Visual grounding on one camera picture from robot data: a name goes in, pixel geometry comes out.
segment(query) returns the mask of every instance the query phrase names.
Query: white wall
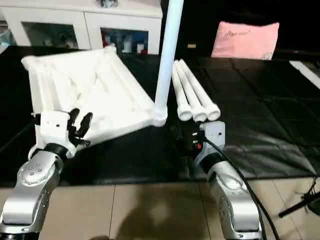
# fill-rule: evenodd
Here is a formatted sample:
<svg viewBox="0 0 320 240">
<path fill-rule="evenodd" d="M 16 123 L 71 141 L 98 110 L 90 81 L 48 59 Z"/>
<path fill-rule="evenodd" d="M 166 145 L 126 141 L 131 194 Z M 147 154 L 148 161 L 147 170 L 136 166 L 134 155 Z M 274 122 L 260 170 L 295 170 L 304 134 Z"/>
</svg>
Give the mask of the white wall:
<svg viewBox="0 0 320 240">
<path fill-rule="evenodd" d="M 4 20 L 5 20 L 5 17 L 3 16 L 1 9 L 0 9 L 0 21 L 4 21 Z"/>
</svg>

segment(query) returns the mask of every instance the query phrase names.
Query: black tripod leg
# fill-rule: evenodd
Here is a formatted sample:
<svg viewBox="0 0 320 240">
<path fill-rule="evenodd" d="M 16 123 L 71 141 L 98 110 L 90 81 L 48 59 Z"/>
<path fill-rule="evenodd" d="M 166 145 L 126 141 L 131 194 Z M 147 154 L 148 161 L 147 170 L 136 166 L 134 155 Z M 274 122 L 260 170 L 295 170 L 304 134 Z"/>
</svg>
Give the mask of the black tripod leg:
<svg viewBox="0 0 320 240">
<path fill-rule="evenodd" d="M 308 195 L 304 200 L 302 200 L 301 202 L 297 203 L 296 205 L 293 205 L 292 207 L 289 207 L 288 209 L 282 211 L 279 213 L 279 217 L 283 218 L 288 214 L 291 214 L 295 211 L 297 211 L 298 209 L 301 209 L 305 206 L 307 206 L 308 204 L 311 204 L 317 200 L 320 200 L 320 192 L 313 194 L 313 195 Z"/>
</svg>

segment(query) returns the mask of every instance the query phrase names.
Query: pipe end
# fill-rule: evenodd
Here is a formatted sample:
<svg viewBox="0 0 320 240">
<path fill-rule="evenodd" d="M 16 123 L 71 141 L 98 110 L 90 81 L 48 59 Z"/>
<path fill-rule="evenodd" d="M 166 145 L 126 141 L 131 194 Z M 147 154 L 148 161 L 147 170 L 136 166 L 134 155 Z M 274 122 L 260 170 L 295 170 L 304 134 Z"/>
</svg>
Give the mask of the pipe end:
<svg viewBox="0 0 320 240">
<path fill-rule="evenodd" d="M 209 121 L 215 121 L 221 115 L 221 111 L 216 104 L 206 107 L 206 111 L 207 111 L 207 116 Z"/>
<path fill-rule="evenodd" d="M 191 107 L 188 104 L 182 104 L 177 108 L 178 117 L 181 121 L 188 121 L 192 118 Z"/>
<path fill-rule="evenodd" d="M 195 122 L 204 122 L 207 119 L 206 109 L 203 106 L 193 108 L 192 115 Z"/>
<path fill-rule="evenodd" d="M 155 127 L 162 127 L 166 124 L 168 117 L 168 108 L 155 107 L 152 113 L 152 125 Z"/>
</svg>

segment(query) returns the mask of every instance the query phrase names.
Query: white pvc pipe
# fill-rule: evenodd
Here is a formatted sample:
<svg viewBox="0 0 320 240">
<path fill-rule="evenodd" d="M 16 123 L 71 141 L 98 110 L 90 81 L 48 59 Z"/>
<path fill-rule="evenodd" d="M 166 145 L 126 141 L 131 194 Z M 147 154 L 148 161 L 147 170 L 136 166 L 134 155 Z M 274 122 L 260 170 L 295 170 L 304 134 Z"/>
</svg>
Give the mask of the white pvc pipe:
<svg viewBox="0 0 320 240">
<path fill-rule="evenodd" d="M 180 81 L 182 83 L 184 92 L 186 97 L 188 98 L 189 104 L 191 106 L 193 120 L 195 122 L 201 121 L 204 122 L 207 119 L 207 113 L 203 106 L 201 106 L 199 99 L 197 98 L 196 93 L 194 92 L 193 88 L 191 87 L 188 78 L 185 72 L 182 70 L 179 62 L 176 60 L 174 61 L 173 67 L 176 69 Z"/>
<path fill-rule="evenodd" d="M 184 89 L 181 85 L 178 72 L 175 67 L 172 68 L 172 83 L 178 105 L 177 113 L 181 121 L 188 121 L 192 118 L 191 107 L 188 104 Z"/>
<path fill-rule="evenodd" d="M 168 5 L 161 62 L 155 94 L 155 107 L 159 117 L 166 117 L 171 73 L 177 47 L 178 33 L 184 0 L 170 0 Z"/>
<path fill-rule="evenodd" d="M 199 83 L 198 79 L 195 77 L 195 75 L 192 73 L 190 68 L 187 66 L 185 61 L 182 59 L 179 61 L 179 65 L 181 66 L 182 70 L 184 71 L 187 79 L 189 80 L 189 83 L 191 84 L 193 90 L 195 91 L 197 97 L 199 98 L 202 106 L 206 109 L 207 117 L 210 121 L 217 120 L 220 115 L 221 111 L 219 107 L 212 102 L 211 98 L 208 96 L 204 88 Z"/>
</svg>

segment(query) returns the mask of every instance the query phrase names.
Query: white cabinet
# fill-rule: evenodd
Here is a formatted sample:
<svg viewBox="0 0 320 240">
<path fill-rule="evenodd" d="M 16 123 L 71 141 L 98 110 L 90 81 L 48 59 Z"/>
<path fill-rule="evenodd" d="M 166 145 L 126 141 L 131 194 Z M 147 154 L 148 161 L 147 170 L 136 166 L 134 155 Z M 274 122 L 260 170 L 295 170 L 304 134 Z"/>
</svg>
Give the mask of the white cabinet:
<svg viewBox="0 0 320 240">
<path fill-rule="evenodd" d="M 55 34 L 65 34 L 80 49 L 91 48 L 83 12 L 26 7 L 2 7 L 2 12 L 20 46 L 54 44 Z"/>
<path fill-rule="evenodd" d="M 115 8 L 97 0 L 0 0 L 0 11 L 19 46 L 115 44 L 122 53 L 159 53 L 160 0 L 118 0 Z"/>
<path fill-rule="evenodd" d="M 159 53 L 161 18 L 86 12 L 85 21 L 92 49 L 102 48 L 102 38 L 109 38 L 122 52 L 127 51 L 125 42 L 129 42 L 132 52 L 143 45 L 148 54 Z"/>
</svg>

